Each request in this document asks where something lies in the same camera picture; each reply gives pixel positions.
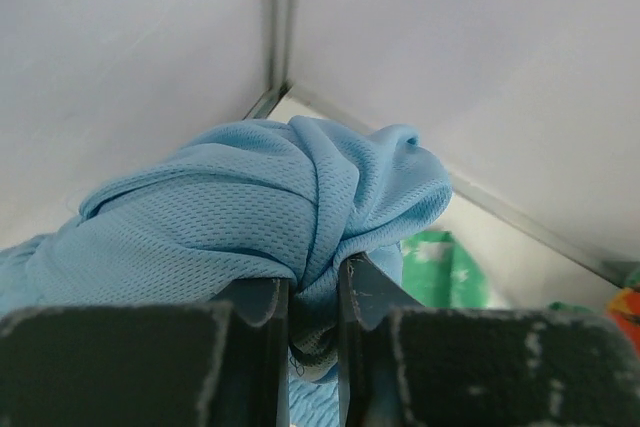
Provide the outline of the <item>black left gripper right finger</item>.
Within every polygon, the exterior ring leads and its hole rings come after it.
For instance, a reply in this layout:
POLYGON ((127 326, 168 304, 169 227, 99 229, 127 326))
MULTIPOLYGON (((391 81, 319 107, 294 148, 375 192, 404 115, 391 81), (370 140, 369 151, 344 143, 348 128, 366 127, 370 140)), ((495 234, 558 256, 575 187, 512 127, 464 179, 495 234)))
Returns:
POLYGON ((358 254, 339 273, 344 426, 635 426, 639 360, 610 320, 420 305, 358 254))

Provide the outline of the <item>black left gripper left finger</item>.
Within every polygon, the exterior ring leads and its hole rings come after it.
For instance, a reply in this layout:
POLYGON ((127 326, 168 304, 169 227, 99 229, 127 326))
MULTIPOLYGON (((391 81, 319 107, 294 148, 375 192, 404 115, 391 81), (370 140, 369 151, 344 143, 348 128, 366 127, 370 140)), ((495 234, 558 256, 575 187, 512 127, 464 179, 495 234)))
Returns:
POLYGON ((285 426, 289 286, 205 303, 43 307, 1 322, 5 426, 285 426))

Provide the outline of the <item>light blue mesh cloth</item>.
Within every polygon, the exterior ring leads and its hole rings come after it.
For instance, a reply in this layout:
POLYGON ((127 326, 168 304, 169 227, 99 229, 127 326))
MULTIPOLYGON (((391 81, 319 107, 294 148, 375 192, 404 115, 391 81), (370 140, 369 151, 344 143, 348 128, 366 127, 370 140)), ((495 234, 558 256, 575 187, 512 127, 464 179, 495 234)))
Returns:
POLYGON ((4 249, 1 309, 198 302, 237 279, 286 279, 290 418, 335 426, 341 263, 364 253, 400 282, 402 242, 451 196, 445 168, 407 126, 220 125, 107 182, 58 231, 4 249))

